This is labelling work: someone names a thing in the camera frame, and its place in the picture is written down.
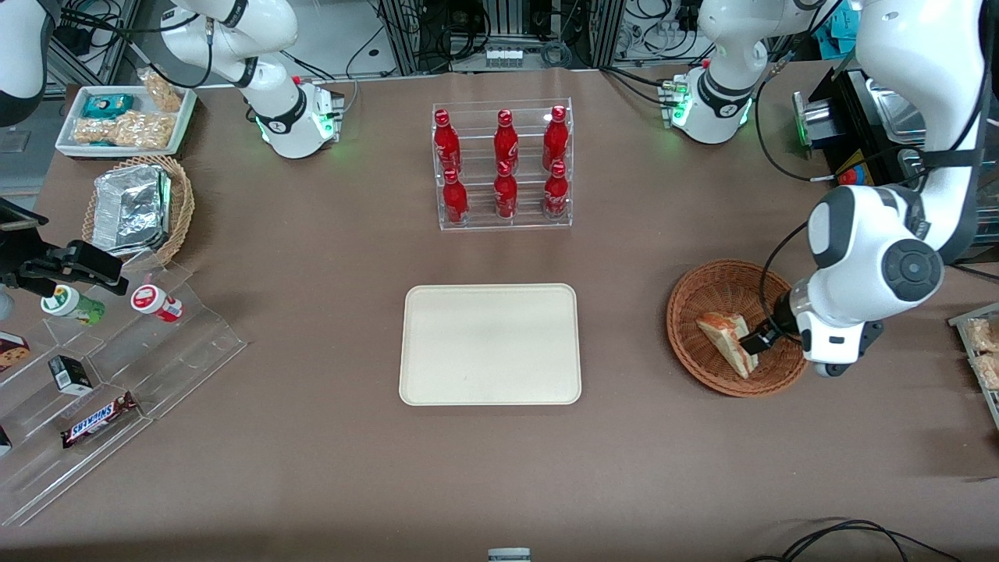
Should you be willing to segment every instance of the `brown wicker basket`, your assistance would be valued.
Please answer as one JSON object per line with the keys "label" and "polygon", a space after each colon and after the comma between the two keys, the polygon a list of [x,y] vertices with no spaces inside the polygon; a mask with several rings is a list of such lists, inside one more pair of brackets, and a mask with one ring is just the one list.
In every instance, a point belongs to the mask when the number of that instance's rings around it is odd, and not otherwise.
{"label": "brown wicker basket", "polygon": [[[688,271],[673,288],[666,309],[666,335],[680,363],[705,385],[729,396],[758,397],[784,390],[801,376],[805,359],[798,346],[781,339],[759,355],[759,366],[743,379],[707,339],[695,320],[706,312],[741,314],[752,330],[763,321],[759,276],[763,268],[741,260],[715,260]],[[766,301],[790,289],[767,272]]]}
{"label": "brown wicker basket", "polygon": [[[162,263],[169,262],[181,249],[187,238],[191,217],[194,215],[194,191],[184,168],[169,156],[136,156],[119,163],[115,169],[139,164],[159,164],[170,175],[170,239],[156,251]],[[90,196],[87,216],[83,219],[83,239],[90,242],[94,237],[94,209],[97,208],[97,191]]]}

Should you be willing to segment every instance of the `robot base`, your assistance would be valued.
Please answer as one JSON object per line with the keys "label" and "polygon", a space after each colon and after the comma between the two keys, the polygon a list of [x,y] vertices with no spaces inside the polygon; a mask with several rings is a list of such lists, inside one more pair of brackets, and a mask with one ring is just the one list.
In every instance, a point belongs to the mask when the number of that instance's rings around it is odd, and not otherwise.
{"label": "robot base", "polygon": [[662,108],[662,122],[667,129],[679,129],[697,142],[721,144],[745,124],[752,100],[746,102],[741,113],[718,117],[697,91],[697,81],[703,73],[703,68],[694,68],[686,74],[677,74],[671,83],[658,89],[660,101],[676,104]]}
{"label": "robot base", "polygon": [[305,158],[327,143],[340,140],[344,99],[334,99],[319,86],[303,84],[300,88],[306,94],[306,111],[288,132],[278,134],[257,120],[264,140],[285,158]]}

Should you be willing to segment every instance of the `red-labeled bottle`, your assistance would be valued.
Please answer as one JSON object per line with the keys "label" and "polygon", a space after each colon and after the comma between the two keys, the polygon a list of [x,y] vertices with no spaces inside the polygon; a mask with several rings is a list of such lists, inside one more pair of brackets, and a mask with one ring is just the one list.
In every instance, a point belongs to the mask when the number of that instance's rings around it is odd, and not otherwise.
{"label": "red-labeled bottle", "polygon": [[508,109],[500,109],[497,115],[499,127],[493,137],[493,147],[496,149],[497,162],[509,162],[516,171],[517,135],[513,130],[513,113]]}
{"label": "red-labeled bottle", "polygon": [[541,155],[541,166],[545,170],[551,170],[552,162],[565,157],[565,147],[568,146],[565,114],[565,106],[556,105],[551,108],[551,121],[544,130],[544,152]]}
{"label": "red-labeled bottle", "polygon": [[444,206],[448,222],[464,226],[469,222],[469,193],[458,181],[458,170],[447,168],[444,171]]}
{"label": "red-labeled bottle", "polygon": [[455,168],[462,172],[462,147],[458,142],[458,132],[451,125],[451,115],[447,109],[434,112],[434,146],[443,168]]}
{"label": "red-labeled bottle", "polygon": [[497,181],[493,182],[497,195],[497,215],[511,219],[516,214],[516,180],[509,162],[497,162]]}
{"label": "red-labeled bottle", "polygon": [[544,202],[542,212],[549,220],[557,220],[565,214],[565,200],[568,198],[568,180],[565,179],[565,163],[555,160],[551,163],[551,176],[544,182]]}

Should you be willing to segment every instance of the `acrylic bottle rack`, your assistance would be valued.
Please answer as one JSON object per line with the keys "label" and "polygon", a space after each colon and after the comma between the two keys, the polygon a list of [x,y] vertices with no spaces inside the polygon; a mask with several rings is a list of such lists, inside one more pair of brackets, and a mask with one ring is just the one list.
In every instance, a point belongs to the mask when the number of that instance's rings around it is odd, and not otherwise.
{"label": "acrylic bottle rack", "polygon": [[[0,373],[0,427],[12,448],[0,457],[0,522],[23,525],[104,459],[205,382],[246,343],[186,283],[191,273],[164,266],[143,253],[124,265],[129,294],[86,291],[105,303],[100,322],[83,326],[50,317],[25,339],[31,356]],[[184,314],[173,323],[140,314],[131,291],[152,283],[180,300]],[[60,393],[48,361],[56,355],[80,361],[94,386],[83,396]],[[64,449],[60,432],[132,393],[139,407],[82,442]]]}
{"label": "acrylic bottle rack", "polygon": [[[548,172],[541,166],[544,130],[551,120],[551,108],[566,109],[568,146],[565,148],[565,179],[568,193],[565,212],[551,220],[541,212],[544,182]],[[456,225],[448,220],[444,203],[444,169],[434,147],[434,114],[431,113],[431,155],[434,159],[435,188],[438,199],[438,220],[441,230],[485,230],[503,228],[545,228],[572,225],[572,130],[573,113],[570,98],[516,101],[486,101],[469,103],[438,103],[434,111],[447,109],[451,124],[458,133],[462,148],[462,172],[459,179],[469,194],[469,221]],[[497,113],[508,109],[513,114],[513,129],[518,135],[518,165],[513,177],[517,183],[517,209],[512,219],[503,219],[496,212],[493,182],[497,178],[493,138],[497,132]]]}

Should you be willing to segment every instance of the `table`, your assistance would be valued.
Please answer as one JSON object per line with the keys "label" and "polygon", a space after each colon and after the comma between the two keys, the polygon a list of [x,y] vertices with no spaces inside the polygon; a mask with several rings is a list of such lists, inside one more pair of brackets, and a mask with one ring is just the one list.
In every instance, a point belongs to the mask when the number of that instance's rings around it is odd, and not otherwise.
{"label": "table", "polygon": [[[792,153],[789,94],[826,68],[792,64],[761,100],[771,150],[812,175],[824,164]],[[996,300],[995,285],[948,270],[842,379],[806,373],[771,398],[724,397],[672,355],[669,290],[710,259],[761,262],[826,189],[771,168],[751,123],[698,145],[595,71],[362,92],[345,140],[302,161],[261,142],[238,92],[200,92],[183,161],[197,210],[178,261],[251,344],[27,526],[0,529],[4,560],[475,561],[528,546],[540,562],[738,561],[833,516],[965,560],[999,556],[995,428],[946,325]],[[560,96],[576,119],[572,228],[440,232],[432,104]],[[79,235],[109,167],[55,157],[38,204],[46,239]],[[813,267],[803,238],[774,265],[791,281]],[[411,287],[529,282],[578,295],[578,402],[403,404]],[[17,298],[14,325],[37,321],[37,300]],[[865,536],[828,541],[815,550],[891,552]]]}

